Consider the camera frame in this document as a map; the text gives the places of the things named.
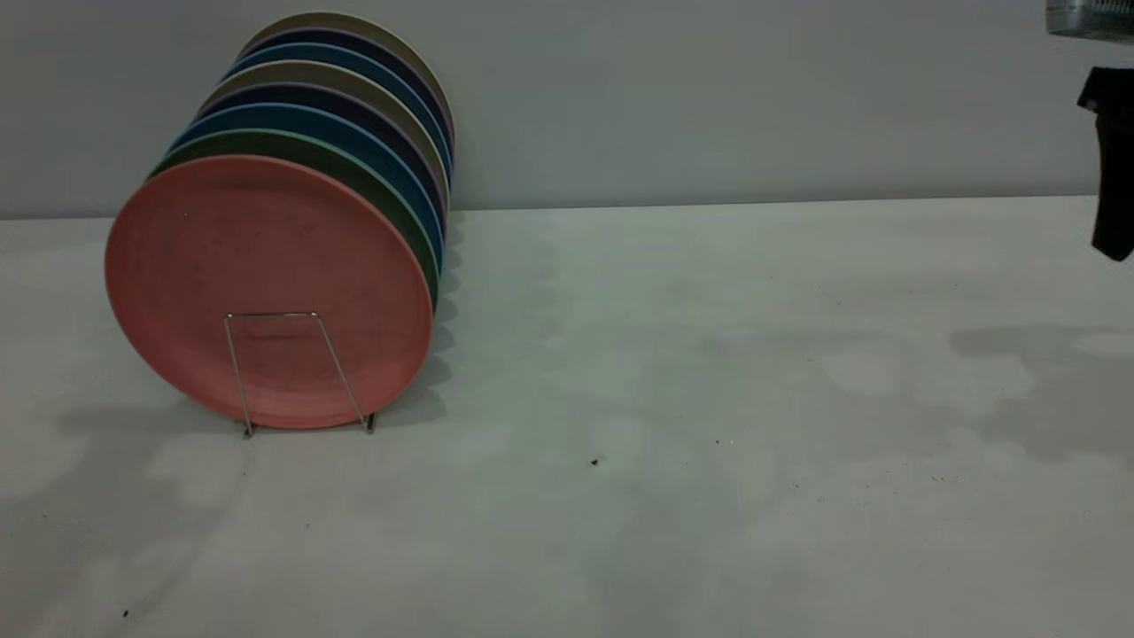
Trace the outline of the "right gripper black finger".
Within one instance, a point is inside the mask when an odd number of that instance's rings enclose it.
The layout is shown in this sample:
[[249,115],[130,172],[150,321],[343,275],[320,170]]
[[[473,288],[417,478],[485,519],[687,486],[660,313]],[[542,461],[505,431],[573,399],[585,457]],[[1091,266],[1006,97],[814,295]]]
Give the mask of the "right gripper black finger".
[[1091,245],[1114,262],[1133,252],[1133,69],[1094,67],[1078,107],[1095,116],[1100,186]]

